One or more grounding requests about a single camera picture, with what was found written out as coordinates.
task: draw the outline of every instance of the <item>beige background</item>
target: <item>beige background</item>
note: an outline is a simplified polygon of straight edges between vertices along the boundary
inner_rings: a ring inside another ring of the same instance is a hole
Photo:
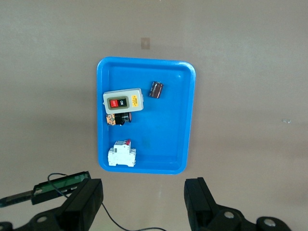
[[[307,12],[305,0],[0,1],[0,197],[51,172],[88,170],[127,229],[188,231],[183,185],[204,177],[217,203],[248,220],[274,216],[307,230]],[[195,67],[183,173],[100,168],[96,66],[110,55]],[[18,227],[63,201],[3,208],[0,220]],[[119,228],[100,209],[90,230]]]

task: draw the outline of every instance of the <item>metal bolt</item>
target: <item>metal bolt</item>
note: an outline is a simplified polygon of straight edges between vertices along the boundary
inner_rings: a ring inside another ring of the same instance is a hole
[[[225,215],[226,218],[229,218],[229,219],[234,218],[234,214],[232,212],[229,212],[229,211],[225,212],[224,215]]]
[[[44,222],[46,220],[47,220],[47,217],[46,216],[42,216],[39,219],[37,219],[37,223],[41,223],[41,222]]]
[[[282,119],[282,122],[290,124],[291,120],[290,119]]]
[[[265,219],[264,220],[264,224],[271,226],[271,227],[275,227],[276,223],[272,220],[272,219]]]

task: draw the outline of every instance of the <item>white circuit breaker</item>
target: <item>white circuit breaker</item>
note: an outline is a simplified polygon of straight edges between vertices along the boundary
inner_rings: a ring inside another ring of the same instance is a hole
[[[127,165],[134,167],[136,163],[136,149],[130,148],[130,140],[117,141],[108,152],[109,166]]]

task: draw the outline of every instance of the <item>wire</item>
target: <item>wire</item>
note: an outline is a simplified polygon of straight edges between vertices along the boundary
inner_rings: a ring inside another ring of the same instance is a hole
[[[145,228],[145,229],[140,229],[140,230],[127,230],[127,229],[123,228],[122,226],[120,226],[118,223],[116,223],[115,220],[113,220],[113,218],[112,218],[111,215],[109,214],[109,212],[108,212],[107,208],[105,207],[105,205],[103,204],[103,202],[102,202],[102,206],[104,207],[104,209],[105,209],[105,211],[106,211],[108,217],[110,218],[110,220],[111,220],[114,224],[116,224],[119,228],[121,228],[121,229],[123,229],[123,230],[125,230],[125,231],[144,231],[144,230],[161,230],[161,231],[167,231],[167,230],[164,230],[164,229],[159,228],[159,227],[150,227],[150,228]]]
[[[51,182],[50,180],[50,177],[53,176],[53,175],[61,175],[61,176],[67,176],[66,174],[63,174],[63,173],[58,173],[58,172],[54,172],[54,173],[51,173],[48,175],[47,177],[47,180],[48,180],[48,183],[51,184],[51,186],[62,196],[68,198],[67,195],[65,195],[63,192],[61,192],[56,186],[54,186],[54,184]]]
[[[63,192],[61,192],[50,180],[50,176],[53,176],[53,175],[61,175],[61,176],[67,176],[66,174],[63,174],[63,173],[51,173],[48,175],[47,179],[48,179],[48,183],[62,196],[65,196],[66,198],[68,198],[68,196],[66,196]],[[145,231],[145,230],[161,230],[161,231],[167,231],[167,230],[164,230],[162,228],[159,228],[159,227],[150,227],[150,228],[144,228],[144,229],[140,229],[140,230],[128,230],[128,229],[125,229],[123,228],[122,226],[120,226],[112,217],[111,215],[109,214],[107,208],[105,207],[105,205],[103,204],[102,202],[102,206],[104,207],[108,217],[110,218],[110,220],[116,224],[119,228],[121,228],[122,230],[124,231]]]

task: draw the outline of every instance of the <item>blue plastic tray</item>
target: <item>blue plastic tray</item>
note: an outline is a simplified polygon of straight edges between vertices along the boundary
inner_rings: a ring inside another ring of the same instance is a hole
[[[161,96],[149,96],[154,81],[164,84]],[[195,70],[187,62],[106,57],[97,66],[98,160],[113,172],[179,174],[187,163],[191,129]],[[132,122],[108,126],[103,93],[141,88],[143,110],[132,113]],[[131,139],[136,164],[108,165],[114,143]]]

